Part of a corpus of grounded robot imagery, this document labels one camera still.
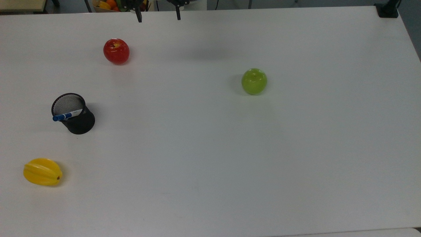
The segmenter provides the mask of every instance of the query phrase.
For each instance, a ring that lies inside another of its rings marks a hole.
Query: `pen holder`
[[[75,93],[67,93],[58,97],[51,107],[51,113],[53,116],[70,113],[75,110],[80,110],[80,114],[75,117],[68,118],[67,120],[61,120],[67,129],[73,134],[84,134],[95,124],[95,116],[86,107],[85,100],[82,96]]]

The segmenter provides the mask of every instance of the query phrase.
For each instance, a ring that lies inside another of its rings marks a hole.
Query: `marker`
[[[70,117],[75,117],[78,116],[80,114],[80,112],[82,112],[82,110],[76,110],[76,111],[72,111],[72,112],[68,112],[68,113],[64,113],[64,114],[60,114],[60,115],[56,115],[53,116],[53,121],[60,121],[63,119],[68,119]]]

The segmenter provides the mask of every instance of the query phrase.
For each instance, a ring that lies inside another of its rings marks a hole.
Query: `floor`
[[[54,7],[47,0],[48,13],[84,13],[88,12],[83,0],[59,0],[60,7]],[[215,10],[217,0],[207,0],[208,10]],[[254,0],[252,8],[300,8],[300,7],[331,7],[331,6],[368,6],[374,3],[385,3],[387,0]],[[247,9],[249,0],[220,0],[218,10]],[[160,11],[170,11],[165,7],[167,2],[159,1]],[[421,59],[421,1],[402,0],[399,7],[400,15],[408,30],[409,36]]]

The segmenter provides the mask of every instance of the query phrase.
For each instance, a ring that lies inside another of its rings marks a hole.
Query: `table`
[[[43,11],[46,0],[0,0],[0,12]]]
[[[0,235],[263,237],[421,226],[421,64],[367,7],[0,16]],[[129,62],[109,63],[110,38]],[[258,96],[242,74],[268,75]],[[52,121],[82,95],[94,128]],[[61,185],[22,175],[47,157]]]

